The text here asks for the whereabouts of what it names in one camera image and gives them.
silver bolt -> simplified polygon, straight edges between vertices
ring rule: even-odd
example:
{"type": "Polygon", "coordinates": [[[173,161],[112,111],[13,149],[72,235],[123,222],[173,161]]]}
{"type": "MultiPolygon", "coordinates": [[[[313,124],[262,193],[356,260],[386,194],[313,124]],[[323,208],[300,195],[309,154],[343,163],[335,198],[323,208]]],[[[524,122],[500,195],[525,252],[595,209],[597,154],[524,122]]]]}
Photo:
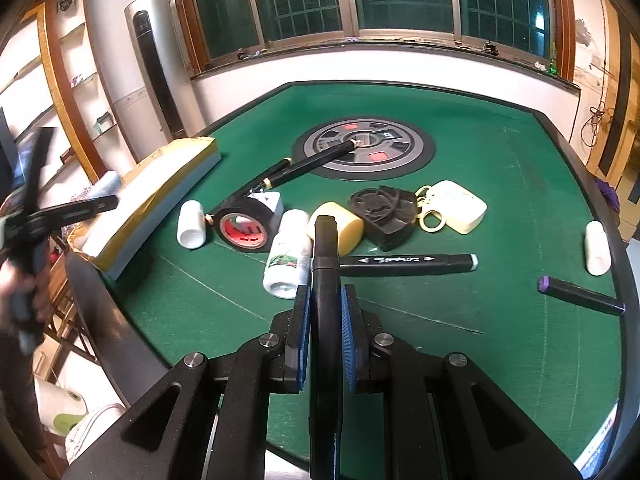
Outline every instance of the silver bolt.
{"type": "Polygon", "coordinates": [[[196,366],[200,366],[204,362],[204,355],[200,352],[191,352],[184,356],[184,364],[186,364],[189,368],[195,368],[196,366]]]}
{"type": "Polygon", "coordinates": [[[389,346],[394,342],[394,337],[386,332],[380,332],[379,334],[376,334],[373,341],[375,341],[376,345],[379,346],[389,346]]]}
{"type": "Polygon", "coordinates": [[[463,367],[468,363],[468,359],[464,354],[455,353],[449,356],[449,362],[454,366],[463,367]]]}
{"type": "Polygon", "coordinates": [[[265,348],[269,348],[271,346],[276,346],[280,341],[278,334],[272,334],[271,332],[267,332],[266,334],[262,334],[260,336],[260,344],[265,348]]]}

purple marker cap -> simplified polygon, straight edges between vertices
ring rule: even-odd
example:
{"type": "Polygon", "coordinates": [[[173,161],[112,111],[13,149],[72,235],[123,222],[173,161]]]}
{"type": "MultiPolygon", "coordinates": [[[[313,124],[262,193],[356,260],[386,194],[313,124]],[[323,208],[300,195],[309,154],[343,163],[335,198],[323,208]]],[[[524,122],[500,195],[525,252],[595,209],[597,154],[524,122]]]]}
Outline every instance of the purple marker cap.
{"type": "Polygon", "coordinates": [[[542,276],[542,278],[538,280],[538,291],[545,292],[548,288],[549,288],[549,277],[542,276]]]}

red button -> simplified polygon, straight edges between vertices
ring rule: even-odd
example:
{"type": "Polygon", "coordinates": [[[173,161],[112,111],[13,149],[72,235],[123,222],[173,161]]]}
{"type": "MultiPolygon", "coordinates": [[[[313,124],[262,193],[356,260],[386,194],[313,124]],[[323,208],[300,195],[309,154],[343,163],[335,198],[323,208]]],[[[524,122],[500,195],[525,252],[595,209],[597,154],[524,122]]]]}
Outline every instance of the red button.
{"type": "Polygon", "coordinates": [[[369,153],[369,158],[374,162],[380,162],[381,160],[387,160],[389,156],[385,152],[369,153]]]}

green table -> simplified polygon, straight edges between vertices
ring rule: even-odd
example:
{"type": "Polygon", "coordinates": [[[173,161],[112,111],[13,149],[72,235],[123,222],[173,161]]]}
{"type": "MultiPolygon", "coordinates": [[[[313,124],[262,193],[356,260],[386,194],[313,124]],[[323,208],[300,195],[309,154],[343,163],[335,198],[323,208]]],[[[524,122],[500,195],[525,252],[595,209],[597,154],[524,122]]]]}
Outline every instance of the green table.
{"type": "MultiPolygon", "coordinates": [[[[386,116],[430,133],[431,163],[378,182],[313,174],[282,186],[286,208],[311,213],[348,204],[364,187],[416,190],[453,180],[488,204],[470,234],[417,230],[392,253],[475,253],[475,272],[449,276],[353,278],[362,308],[417,349],[468,354],[575,460],[620,392],[618,318],[562,303],[536,290],[543,274],[615,295],[610,272],[584,267],[590,207],[562,154],[536,117],[450,92],[383,84],[304,84],[274,92],[223,121],[212,135],[222,161],[188,194],[205,210],[290,154],[298,136],[347,116],[386,116]]],[[[262,289],[266,254],[239,253],[217,238],[188,251],[176,241],[179,207],[158,226],[113,284],[119,307],[148,343],[174,364],[191,351],[234,352],[266,332],[292,303],[262,289]]],[[[363,240],[353,254],[375,254],[363,240]]],[[[271,396],[268,440],[308,458],[308,395],[271,396]]],[[[345,393],[342,473],[383,477],[382,397],[345,393]]]]}

purple cloth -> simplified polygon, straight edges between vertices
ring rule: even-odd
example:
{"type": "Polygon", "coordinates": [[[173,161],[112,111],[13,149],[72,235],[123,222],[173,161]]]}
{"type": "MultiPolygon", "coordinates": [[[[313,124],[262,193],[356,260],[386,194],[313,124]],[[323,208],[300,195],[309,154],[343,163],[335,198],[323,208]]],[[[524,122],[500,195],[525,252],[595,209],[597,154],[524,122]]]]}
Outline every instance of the purple cloth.
{"type": "Polygon", "coordinates": [[[607,201],[609,207],[613,209],[616,213],[620,214],[620,199],[616,195],[616,190],[613,189],[609,184],[604,182],[604,180],[595,177],[596,184],[598,185],[598,189],[602,193],[604,200],[607,201]]]}

